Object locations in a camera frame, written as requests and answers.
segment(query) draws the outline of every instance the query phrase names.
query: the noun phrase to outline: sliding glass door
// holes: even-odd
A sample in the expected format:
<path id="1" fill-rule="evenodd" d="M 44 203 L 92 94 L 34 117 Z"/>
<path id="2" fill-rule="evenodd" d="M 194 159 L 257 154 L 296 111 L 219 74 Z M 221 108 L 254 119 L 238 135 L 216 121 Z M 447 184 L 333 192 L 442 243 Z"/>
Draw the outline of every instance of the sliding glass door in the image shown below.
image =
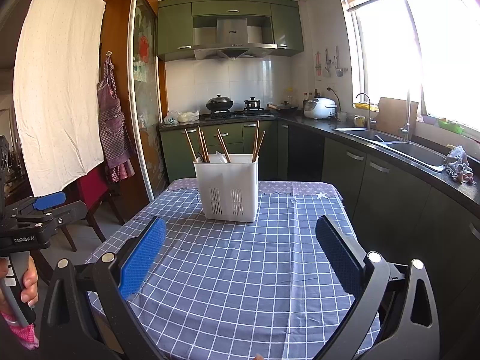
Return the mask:
<path id="1" fill-rule="evenodd" d="M 167 177 L 160 150 L 161 123 L 158 60 L 155 50 L 157 18 L 145 0 L 131 0 L 129 25 L 130 110 L 148 197 L 152 201 L 166 186 Z"/>

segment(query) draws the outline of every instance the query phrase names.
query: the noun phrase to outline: white curtain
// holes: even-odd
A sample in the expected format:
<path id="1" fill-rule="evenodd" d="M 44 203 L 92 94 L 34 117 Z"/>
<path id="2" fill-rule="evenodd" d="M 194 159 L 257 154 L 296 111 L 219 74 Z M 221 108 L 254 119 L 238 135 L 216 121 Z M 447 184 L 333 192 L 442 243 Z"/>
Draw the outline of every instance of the white curtain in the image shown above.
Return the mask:
<path id="1" fill-rule="evenodd" d="M 35 196 L 62 190 L 103 161 L 96 83 L 104 7 L 32 0 L 23 23 L 13 99 Z"/>

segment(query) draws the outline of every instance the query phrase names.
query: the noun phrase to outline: range hood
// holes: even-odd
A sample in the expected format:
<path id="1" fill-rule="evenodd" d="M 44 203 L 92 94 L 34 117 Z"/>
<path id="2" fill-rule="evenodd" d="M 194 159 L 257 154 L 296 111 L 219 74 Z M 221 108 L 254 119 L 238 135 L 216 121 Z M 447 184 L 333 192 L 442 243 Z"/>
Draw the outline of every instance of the range hood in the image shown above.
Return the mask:
<path id="1" fill-rule="evenodd" d="M 249 42 L 245 17 L 217 18 L 217 42 L 193 47 L 195 59 L 263 58 L 277 49 L 276 44 Z"/>

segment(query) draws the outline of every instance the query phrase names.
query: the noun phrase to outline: apron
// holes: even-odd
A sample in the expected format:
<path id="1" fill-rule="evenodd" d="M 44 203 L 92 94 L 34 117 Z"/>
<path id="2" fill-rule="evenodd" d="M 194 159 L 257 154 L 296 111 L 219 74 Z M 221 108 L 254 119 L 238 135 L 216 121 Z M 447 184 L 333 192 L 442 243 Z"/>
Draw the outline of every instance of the apron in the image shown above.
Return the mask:
<path id="1" fill-rule="evenodd" d="M 103 80 L 97 85 L 98 129 L 100 142 L 112 181 L 117 182 L 134 175 L 129 158 L 135 155 L 135 148 L 125 126 L 125 115 L 117 97 L 110 56 L 105 59 Z"/>

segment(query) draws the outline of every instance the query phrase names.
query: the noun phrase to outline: white utensil holder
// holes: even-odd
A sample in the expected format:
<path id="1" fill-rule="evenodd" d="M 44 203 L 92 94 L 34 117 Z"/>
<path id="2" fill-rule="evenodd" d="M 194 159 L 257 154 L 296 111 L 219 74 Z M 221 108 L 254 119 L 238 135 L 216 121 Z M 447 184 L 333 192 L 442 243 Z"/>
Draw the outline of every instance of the white utensil holder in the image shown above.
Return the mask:
<path id="1" fill-rule="evenodd" d="M 193 163 L 202 209 L 208 219 L 254 222 L 258 209 L 258 159 L 251 154 L 230 154 L 221 163 L 210 154 L 209 163 Z"/>

